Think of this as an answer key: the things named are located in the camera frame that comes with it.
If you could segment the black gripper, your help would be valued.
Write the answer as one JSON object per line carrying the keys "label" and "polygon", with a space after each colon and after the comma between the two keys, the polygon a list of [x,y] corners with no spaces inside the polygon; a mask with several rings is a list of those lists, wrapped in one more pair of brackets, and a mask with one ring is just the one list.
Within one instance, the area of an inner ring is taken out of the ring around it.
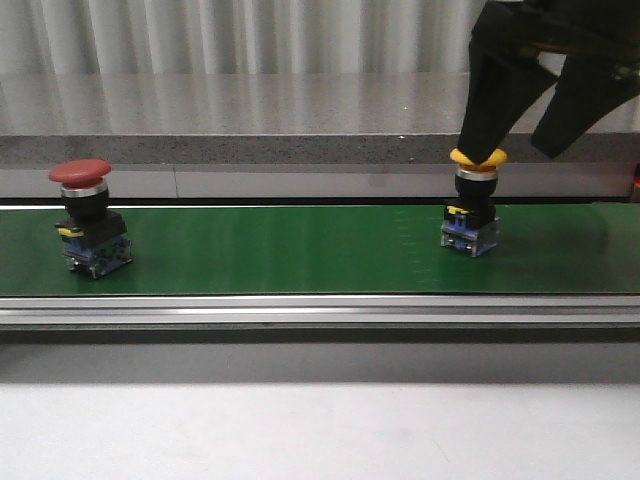
{"label": "black gripper", "polygon": [[[541,52],[563,54],[560,77]],[[556,81],[531,143],[555,158],[639,95],[637,1],[488,1],[469,44],[470,83],[458,149],[479,165]]]}

